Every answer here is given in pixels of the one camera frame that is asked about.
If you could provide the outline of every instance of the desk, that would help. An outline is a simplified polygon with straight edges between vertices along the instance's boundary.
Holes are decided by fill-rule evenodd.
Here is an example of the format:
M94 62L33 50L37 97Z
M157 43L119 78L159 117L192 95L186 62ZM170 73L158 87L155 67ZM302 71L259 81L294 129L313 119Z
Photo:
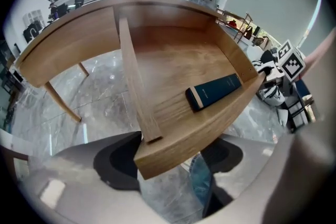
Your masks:
M184 0L100 0L51 24L16 62L76 121L50 79L82 61L121 49L144 140L134 157L145 179L202 150L240 115L265 74L216 24L222 15ZM236 73L242 86L194 113L185 90Z

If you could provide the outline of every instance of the wooden tray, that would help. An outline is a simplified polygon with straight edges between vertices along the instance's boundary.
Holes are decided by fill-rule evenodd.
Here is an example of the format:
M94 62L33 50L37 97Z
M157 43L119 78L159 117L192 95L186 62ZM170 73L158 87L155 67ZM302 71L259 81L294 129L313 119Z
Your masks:
M144 140L135 163L145 179L182 163L233 123L259 89L258 75L216 18L178 6L118 10L128 87ZM193 112L188 87L236 73L242 87Z

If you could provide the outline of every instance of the book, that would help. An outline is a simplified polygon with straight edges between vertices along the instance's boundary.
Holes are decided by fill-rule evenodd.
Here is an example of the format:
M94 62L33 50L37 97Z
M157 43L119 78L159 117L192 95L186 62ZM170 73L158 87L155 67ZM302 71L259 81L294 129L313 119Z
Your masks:
M194 111L199 111L232 93L240 86L242 85L237 74L231 74L190 87L185 91L185 95L191 108Z

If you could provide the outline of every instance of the marble floor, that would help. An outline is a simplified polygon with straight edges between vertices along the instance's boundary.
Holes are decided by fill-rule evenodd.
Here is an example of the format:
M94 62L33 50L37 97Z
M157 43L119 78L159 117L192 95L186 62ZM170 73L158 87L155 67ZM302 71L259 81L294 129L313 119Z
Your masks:
M27 87L20 96L11 133L33 144L29 169L34 171L59 151L73 145L139 130L131 103L119 50L83 62L90 76L74 66L51 84L82 117L73 121L43 88ZM254 97L227 134L276 143L287 133L275 108ZM194 223L201 219L202 205L191 187L188 172L178 166L144 181L139 174L144 200L170 223Z

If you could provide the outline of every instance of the desk leg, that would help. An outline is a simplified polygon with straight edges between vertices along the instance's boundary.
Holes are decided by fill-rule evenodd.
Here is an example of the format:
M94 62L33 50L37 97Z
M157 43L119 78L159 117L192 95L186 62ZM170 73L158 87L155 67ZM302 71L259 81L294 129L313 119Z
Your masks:
M85 67L82 65L82 63L80 62L79 64L80 69L84 72L85 76L89 76L89 72L85 69Z
M44 88L47 90L47 92L49 92L49 94L51 95L51 97L54 99L54 101L56 103L58 103L58 105L65 110L65 112L67 112L75 121L80 122L81 121L81 117L78 116L77 114L75 114L70 107L68 107L63 99L58 95L58 93L55 91L55 89L51 86L50 82L48 81L45 85Z

